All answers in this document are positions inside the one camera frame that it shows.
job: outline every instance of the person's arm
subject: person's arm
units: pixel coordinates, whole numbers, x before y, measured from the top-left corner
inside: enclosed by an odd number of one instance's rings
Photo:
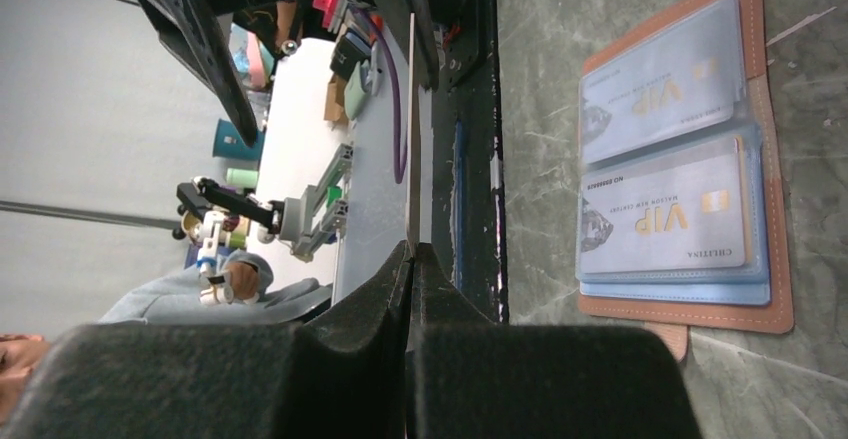
[[[271,272],[271,267],[268,263],[257,256],[244,251],[236,251],[227,258],[224,263],[224,268],[238,267],[239,265],[248,264],[258,273],[257,290],[260,295],[265,293],[265,290],[271,285],[274,280]],[[127,295],[122,297],[109,312],[104,315],[101,323],[126,322],[134,320],[143,320],[151,309],[154,312],[161,312],[165,303],[168,308],[186,308],[192,309],[203,306],[200,303],[200,291],[205,288],[205,284],[200,277],[197,267],[189,267],[177,274],[165,276],[155,281],[149,282],[139,288],[133,289]],[[234,289],[238,290],[238,284],[234,284]],[[157,305],[161,298],[167,297],[167,301],[162,301]]]

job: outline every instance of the person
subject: person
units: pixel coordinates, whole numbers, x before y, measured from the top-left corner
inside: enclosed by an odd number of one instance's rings
[[[276,324],[302,318],[330,300],[330,287],[309,278],[279,291],[267,292],[273,274],[261,257],[235,251],[223,269],[230,272],[233,304],[204,306],[205,287],[197,267],[149,282],[122,297],[99,321],[101,324]],[[255,304],[243,301],[259,294]],[[0,426],[15,407],[29,378],[50,350],[44,337],[0,334]]]

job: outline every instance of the card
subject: card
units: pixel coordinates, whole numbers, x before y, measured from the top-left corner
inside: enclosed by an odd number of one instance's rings
[[[740,136],[584,176],[583,274],[739,267],[748,262]]]
[[[583,161],[730,119],[745,95],[738,0],[717,0],[580,82]]]

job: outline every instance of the white table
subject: white table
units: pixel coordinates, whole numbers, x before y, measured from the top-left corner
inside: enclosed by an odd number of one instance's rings
[[[334,47],[332,42],[304,39],[297,53],[277,66],[256,187],[259,200],[300,198],[307,185],[318,183],[339,144],[347,140],[343,127],[334,130],[324,121]],[[304,263],[293,257],[284,243],[260,243],[257,229],[251,226],[247,250],[270,264],[274,283],[269,290],[307,277],[322,285],[335,282],[337,244],[322,246],[312,262]]]

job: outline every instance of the gray marble surface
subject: gray marble surface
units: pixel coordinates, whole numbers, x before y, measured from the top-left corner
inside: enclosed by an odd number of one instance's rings
[[[612,322],[577,310],[578,80],[587,57],[677,1],[499,0],[514,323]],[[830,11],[768,48],[796,326],[782,336],[693,328],[682,371],[707,438],[844,438],[848,0],[765,5],[768,39]]]

